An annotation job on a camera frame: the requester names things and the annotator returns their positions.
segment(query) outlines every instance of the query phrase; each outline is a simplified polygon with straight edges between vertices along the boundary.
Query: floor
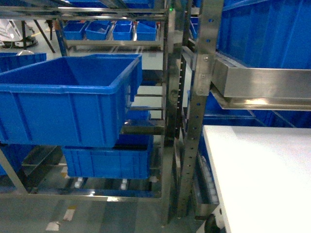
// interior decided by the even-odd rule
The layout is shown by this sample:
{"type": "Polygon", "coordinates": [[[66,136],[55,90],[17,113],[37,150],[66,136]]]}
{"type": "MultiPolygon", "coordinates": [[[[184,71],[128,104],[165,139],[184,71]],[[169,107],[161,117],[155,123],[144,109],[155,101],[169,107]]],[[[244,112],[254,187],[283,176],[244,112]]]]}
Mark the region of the floor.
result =
{"type": "MultiPolygon", "coordinates": [[[[39,21],[45,30],[47,25],[39,21]]],[[[56,53],[53,54],[38,28],[31,21],[36,32],[38,45],[29,50],[46,52],[47,58],[60,57],[55,33],[51,41],[56,53]]],[[[0,52],[19,52],[21,49],[0,49],[0,52]]],[[[103,48],[78,47],[70,53],[71,56],[84,56],[90,53],[105,52],[103,48]]],[[[143,69],[162,69],[161,52],[144,52],[143,69]]],[[[161,93],[161,87],[141,87],[139,93],[161,93]]],[[[159,107],[161,100],[152,98],[136,98],[134,105],[159,107]]],[[[159,113],[152,112],[157,118],[159,113]]],[[[71,201],[71,200],[40,200],[40,199],[2,199],[0,200],[0,233],[48,232],[46,228],[50,222],[58,222],[58,232],[63,233],[194,233],[202,224],[195,221],[193,212],[185,218],[173,218],[166,226],[160,221],[158,203],[145,202],[100,202],[100,201],[71,201]],[[63,221],[64,215],[70,206],[75,206],[72,221],[63,221]]]]}

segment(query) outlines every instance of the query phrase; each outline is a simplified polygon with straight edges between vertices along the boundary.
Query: white table top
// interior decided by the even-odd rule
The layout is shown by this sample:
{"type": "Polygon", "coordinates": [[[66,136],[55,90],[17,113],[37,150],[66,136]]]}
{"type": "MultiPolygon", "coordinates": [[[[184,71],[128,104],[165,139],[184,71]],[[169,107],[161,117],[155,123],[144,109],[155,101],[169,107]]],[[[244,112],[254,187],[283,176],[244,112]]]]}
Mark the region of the white table top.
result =
{"type": "Polygon", "coordinates": [[[311,129],[204,126],[227,233],[311,233],[311,129]]]}

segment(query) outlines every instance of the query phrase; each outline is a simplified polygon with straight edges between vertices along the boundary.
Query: shelf support rail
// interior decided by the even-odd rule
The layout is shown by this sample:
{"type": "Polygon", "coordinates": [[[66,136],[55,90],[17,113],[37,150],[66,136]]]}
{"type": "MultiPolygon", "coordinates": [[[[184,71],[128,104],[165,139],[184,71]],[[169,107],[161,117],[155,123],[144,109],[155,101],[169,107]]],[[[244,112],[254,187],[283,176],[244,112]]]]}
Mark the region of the shelf support rail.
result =
{"type": "Polygon", "coordinates": [[[199,13],[200,28],[196,41],[196,48],[194,50],[196,67],[195,71],[192,73],[190,101],[187,114],[188,131],[184,139],[185,155],[182,163],[178,190],[178,217],[183,217],[187,214],[205,105],[215,63],[216,43],[223,4],[223,0],[202,0],[201,3],[199,13]]]}

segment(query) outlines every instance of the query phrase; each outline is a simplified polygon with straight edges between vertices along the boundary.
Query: stainless steel shelving rack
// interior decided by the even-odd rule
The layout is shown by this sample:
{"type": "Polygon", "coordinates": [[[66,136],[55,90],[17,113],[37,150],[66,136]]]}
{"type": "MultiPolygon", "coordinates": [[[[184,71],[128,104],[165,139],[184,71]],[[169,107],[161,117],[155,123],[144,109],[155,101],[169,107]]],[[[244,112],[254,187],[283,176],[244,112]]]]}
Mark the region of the stainless steel shelving rack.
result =
{"type": "MultiPolygon", "coordinates": [[[[201,157],[197,156],[210,93],[224,109],[311,110],[311,70],[248,68],[217,53],[223,4],[223,0],[202,0],[200,9],[192,8],[188,3],[186,11],[199,17],[200,28],[194,41],[189,36],[189,24],[185,23],[181,62],[182,67],[188,64],[191,68],[192,79],[188,108],[180,107],[177,113],[177,125],[182,127],[184,144],[183,155],[175,150],[180,165],[177,216],[186,215],[185,206],[191,192],[197,219],[206,218],[217,207],[217,203],[202,198],[202,194],[208,196],[204,187],[206,172],[200,166],[201,157]],[[203,183],[198,183],[198,176],[203,177],[203,183]]],[[[186,22],[189,22],[190,14],[186,16],[186,22]]],[[[185,73],[182,72],[181,76],[183,80],[185,73]]]]}
{"type": "Polygon", "coordinates": [[[68,46],[86,43],[87,41],[66,41],[63,36],[62,20],[152,20],[161,22],[161,37],[155,42],[143,41],[95,41],[93,44],[102,46],[161,46],[163,47],[163,75],[158,83],[162,85],[162,94],[140,95],[144,97],[162,98],[162,107],[148,108],[162,112],[162,118],[150,121],[127,121],[121,133],[140,133],[160,135],[161,140],[156,147],[152,160],[160,160],[160,166],[152,167],[152,173],[160,177],[160,181],[150,185],[149,180],[133,181],[136,187],[128,190],[98,188],[103,179],[89,178],[82,188],[73,188],[74,179],[64,179],[60,170],[55,175],[60,177],[57,187],[42,186],[42,178],[49,176],[48,170],[61,168],[59,163],[61,151],[59,147],[36,148],[36,153],[26,158],[24,172],[16,174],[8,160],[0,152],[0,163],[8,174],[13,185],[2,185],[0,198],[55,198],[92,201],[159,201],[162,209],[162,222],[166,224],[171,216],[171,190],[173,185],[172,166],[176,119],[178,107],[178,91],[180,89],[180,60],[184,31],[184,15],[186,5],[182,0],[169,0],[161,9],[127,9],[122,0],[102,0],[110,8],[76,8],[59,0],[24,0],[32,7],[2,6],[1,18],[15,19],[53,19],[55,31],[63,56],[69,55],[68,46]]]}
{"type": "Polygon", "coordinates": [[[155,193],[153,189],[148,191],[129,190],[130,192],[124,192],[123,195],[115,195],[111,190],[74,189],[68,188],[68,185],[65,188],[41,189],[35,185],[29,187],[25,186],[19,177],[20,174],[14,172],[3,153],[0,153],[0,163],[15,186],[2,187],[0,198],[13,195],[20,198],[161,201],[162,221],[163,224],[166,224],[172,211],[170,207],[174,206],[171,203],[171,197],[177,198],[177,216],[182,217],[187,214],[192,191],[196,215],[204,217],[217,206],[215,203],[202,203],[200,195],[196,195],[200,185],[196,179],[197,174],[194,174],[205,105],[210,91],[224,108],[311,109],[311,70],[246,68],[216,52],[223,0],[202,0],[200,9],[191,8],[192,1],[168,0],[163,9],[153,10],[126,9],[123,8],[124,4],[121,0],[109,0],[108,3],[112,4],[114,9],[75,8],[59,0],[50,0],[50,5],[47,6],[36,5],[41,2],[38,0],[24,1],[30,2],[34,7],[1,7],[1,17],[55,19],[58,22],[56,33],[63,56],[66,56],[68,51],[62,35],[61,20],[145,19],[161,21],[163,76],[159,82],[162,84],[162,95],[144,96],[162,97],[162,107],[153,109],[162,111],[162,118],[149,122],[129,122],[122,129],[122,133],[161,135],[158,153],[158,158],[161,159],[159,173],[161,191],[155,193]],[[191,14],[198,14],[200,21],[196,41],[189,38],[191,14]],[[185,118],[186,113],[182,108],[182,99],[187,64],[192,70],[192,78],[190,101],[187,118],[185,118]],[[296,77],[296,85],[292,85],[293,82],[282,82],[282,78],[287,77],[286,81],[293,76],[296,77]],[[248,83],[247,87],[249,88],[246,88],[245,92],[247,96],[238,96],[235,87],[243,82],[248,83]]]}

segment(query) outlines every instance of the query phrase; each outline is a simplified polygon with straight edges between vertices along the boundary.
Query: blue plastic bin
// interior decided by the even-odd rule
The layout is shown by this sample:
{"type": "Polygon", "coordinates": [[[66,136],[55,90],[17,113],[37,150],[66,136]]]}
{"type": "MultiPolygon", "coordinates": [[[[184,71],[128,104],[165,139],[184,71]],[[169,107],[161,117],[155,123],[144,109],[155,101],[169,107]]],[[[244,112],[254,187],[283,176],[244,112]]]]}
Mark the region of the blue plastic bin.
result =
{"type": "Polygon", "coordinates": [[[198,29],[199,29],[199,18],[191,17],[190,18],[190,31],[194,39],[198,37],[198,29]]]}
{"type": "Polygon", "coordinates": [[[99,0],[69,0],[75,7],[107,8],[99,0]]]}
{"type": "Polygon", "coordinates": [[[88,22],[68,23],[64,27],[64,34],[67,40],[83,40],[88,22]]]}
{"type": "Polygon", "coordinates": [[[133,26],[116,24],[113,29],[114,40],[132,40],[133,26]]]}
{"type": "Polygon", "coordinates": [[[0,141],[113,147],[134,101],[141,55],[63,57],[0,74],[0,141]]]}
{"type": "MultiPolygon", "coordinates": [[[[190,91],[187,91],[187,93],[189,101],[190,91]]],[[[206,117],[255,118],[255,115],[248,110],[222,109],[215,97],[210,93],[206,101],[204,118],[206,117]]]]}
{"type": "Polygon", "coordinates": [[[311,1],[230,3],[222,14],[222,53],[250,67],[311,68],[311,1]]]}
{"type": "Polygon", "coordinates": [[[153,9],[155,0],[124,0],[128,8],[133,9],[153,9]]]}
{"type": "MultiPolygon", "coordinates": [[[[106,8],[99,0],[69,0],[69,2],[76,7],[106,8]]],[[[124,0],[124,3],[128,8],[145,9],[154,8],[155,0],[124,0]]]]}
{"type": "Polygon", "coordinates": [[[89,40],[106,40],[110,26],[97,22],[90,23],[86,28],[86,38],[89,40]]]}
{"type": "Polygon", "coordinates": [[[143,21],[139,22],[137,26],[137,40],[156,40],[156,22],[143,21]]]}
{"type": "Polygon", "coordinates": [[[297,128],[311,128],[311,112],[277,111],[277,113],[297,128]]]}
{"type": "MultiPolygon", "coordinates": [[[[18,172],[21,169],[23,160],[34,147],[34,145],[1,145],[0,149],[10,162],[14,171],[18,172]]],[[[2,175],[6,175],[6,172],[0,165],[0,176],[2,175]]]]}
{"type": "Polygon", "coordinates": [[[119,20],[116,22],[116,25],[133,25],[133,22],[129,20],[119,20]]]}
{"type": "Polygon", "coordinates": [[[201,0],[193,0],[193,5],[195,6],[195,7],[201,7],[201,0]]]}
{"type": "Polygon", "coordinates": [[[13,57],[16,55],[16,52],[0,52],[0,57],[13,57]]]}
{"type": "MultiPolygon", "coordinates": [[[[134,119],[148,119],[150,113],[129,111],[134,119]]],[[[120,135],[112,149],[63,147],[71,177],[147,179],[150,175],[152,135],[120,135]]]]}
{"type": "Polygon", "coordinates": [[[94,23],[101,23],[105,25],[109,25],[111,27],[111,21],[110,20],[96,20],[94,23]]]}
{"type": "MultiPolygon", "coordinates": [[[[94,58],[114,58],[114,59],[118,59],[118,62],[120,62],[120,60],[124,60],[124,59],[130,59],[133,60],[135,58],[137,58],[137,54],[130,54],[130,53],[126,53],[126,54],[122,54],[122,53],[117,53],[117,54],[93,54],[93,55],[89,55],[89,56],[85,56],[85,57],[94,57],[94,58]]],[[[138,92],[138,88],[142,83],[142,64],[139,63],[138,65],[138,69],[136,69],[134,72],[138,72],[137,75],[134,75],[132,83],[134,85],[131,86],[131,94],[132,95],[136,95],[138,92]]]]}
{"type": "Polygon", "coordinates": [[[31,7],[30,3],[26,3],[22,0],[0,0],[1,6],[24,6],[24,7],[31,7]]]}
{"type": "Polygon", "coordinates": [[[0,72],[16,69],[47,60],[46,53],[36,53],[32,55],[16,56],[16,53],[0,53],[0,72]]]}

